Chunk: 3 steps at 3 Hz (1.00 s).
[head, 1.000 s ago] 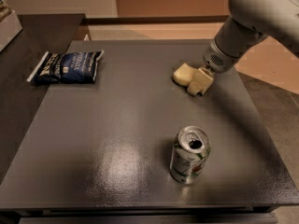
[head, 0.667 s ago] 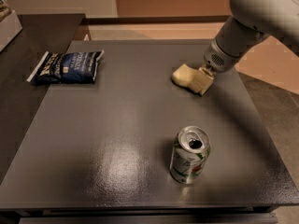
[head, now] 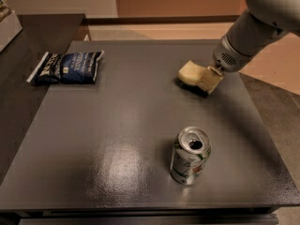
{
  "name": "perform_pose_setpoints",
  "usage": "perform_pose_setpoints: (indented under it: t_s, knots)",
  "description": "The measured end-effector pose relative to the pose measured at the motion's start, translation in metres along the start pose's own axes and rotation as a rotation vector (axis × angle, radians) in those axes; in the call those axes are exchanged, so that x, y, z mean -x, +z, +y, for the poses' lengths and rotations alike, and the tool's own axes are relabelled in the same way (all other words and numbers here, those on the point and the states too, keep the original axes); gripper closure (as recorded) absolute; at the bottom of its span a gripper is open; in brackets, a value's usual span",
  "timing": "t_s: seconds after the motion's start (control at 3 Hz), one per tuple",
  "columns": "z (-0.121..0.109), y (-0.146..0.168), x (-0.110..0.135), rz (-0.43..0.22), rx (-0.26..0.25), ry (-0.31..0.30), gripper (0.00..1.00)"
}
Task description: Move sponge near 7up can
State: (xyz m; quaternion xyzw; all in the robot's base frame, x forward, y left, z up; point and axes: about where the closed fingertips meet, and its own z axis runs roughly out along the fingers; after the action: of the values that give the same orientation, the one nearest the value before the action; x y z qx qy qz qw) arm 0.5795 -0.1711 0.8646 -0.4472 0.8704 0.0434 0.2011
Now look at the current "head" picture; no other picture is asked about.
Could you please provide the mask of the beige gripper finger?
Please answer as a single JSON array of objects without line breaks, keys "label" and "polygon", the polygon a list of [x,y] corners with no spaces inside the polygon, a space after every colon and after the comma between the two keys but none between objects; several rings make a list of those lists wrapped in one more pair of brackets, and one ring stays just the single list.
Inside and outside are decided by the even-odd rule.
[{"label": "beige gripper finger", "polygon": [[196,85],[207,94],[211,94],[225,77],[222,67],[208,66],[203,69]]}]

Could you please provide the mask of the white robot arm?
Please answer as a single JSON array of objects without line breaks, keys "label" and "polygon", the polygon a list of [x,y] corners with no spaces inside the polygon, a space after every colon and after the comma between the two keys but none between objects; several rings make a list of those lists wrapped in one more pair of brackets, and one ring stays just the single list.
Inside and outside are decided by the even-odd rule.
[{"label": "white robot arm", "polygon": [[247,9],[213,51],[197,86],[212,93],[224,75],[241,70],[264,47],[300,32],[300,0],[246,0]]}]

